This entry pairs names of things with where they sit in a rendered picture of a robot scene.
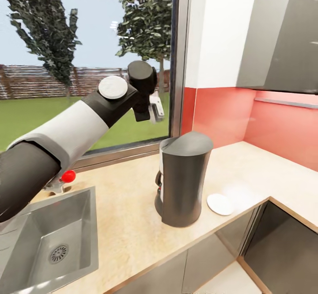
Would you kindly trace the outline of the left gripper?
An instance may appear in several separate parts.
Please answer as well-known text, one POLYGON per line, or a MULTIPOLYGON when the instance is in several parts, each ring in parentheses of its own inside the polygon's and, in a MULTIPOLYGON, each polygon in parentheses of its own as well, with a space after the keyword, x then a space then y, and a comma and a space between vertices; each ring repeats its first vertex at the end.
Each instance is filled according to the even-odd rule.
POLYGON ((143 105, 135 104, 134 106, 132 106, 136 121, 138 121, 138 122, 139 121, 147 121, 150 119, 151 116, 149 113, 148 106, 149 106, 149 100, 143 105))

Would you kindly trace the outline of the paper coffee filter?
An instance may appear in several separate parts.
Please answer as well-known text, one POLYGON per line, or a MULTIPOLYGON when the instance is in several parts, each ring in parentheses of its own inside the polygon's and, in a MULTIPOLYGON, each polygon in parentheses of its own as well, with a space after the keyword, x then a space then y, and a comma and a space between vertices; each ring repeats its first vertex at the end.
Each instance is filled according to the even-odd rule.
MULTIPOLYGON (((158 95, 158 91, 156 91, 155 93, 153 93, 152 95, 151 95, 152 97, 158 97, 159 95, 158 95)), ((156 123, 156 119, 155 119, 155 116, 154 116, 154 112, 153 112, 153 109, 152 109, 152 107, 151 108, 148 108, 149 109, 149 113, 150 113, 150 119, 149 119, 149 122, 151 122, 153 125, 155 125, 155 123, 156 123)))

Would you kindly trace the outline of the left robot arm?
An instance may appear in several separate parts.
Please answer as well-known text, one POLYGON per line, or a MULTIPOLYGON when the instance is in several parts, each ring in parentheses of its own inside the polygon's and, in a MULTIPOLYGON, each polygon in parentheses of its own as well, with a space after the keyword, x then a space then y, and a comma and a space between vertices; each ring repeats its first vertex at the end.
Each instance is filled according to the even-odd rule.
POLYGON ((13 141, 0 152, 0 233, 44 188, 56 182, 129 109, 136 121, 164 118, 159 97, 152 97, 157 73, 143 60, 128 64, 129 83, 119 75, 52 120, 13 141))

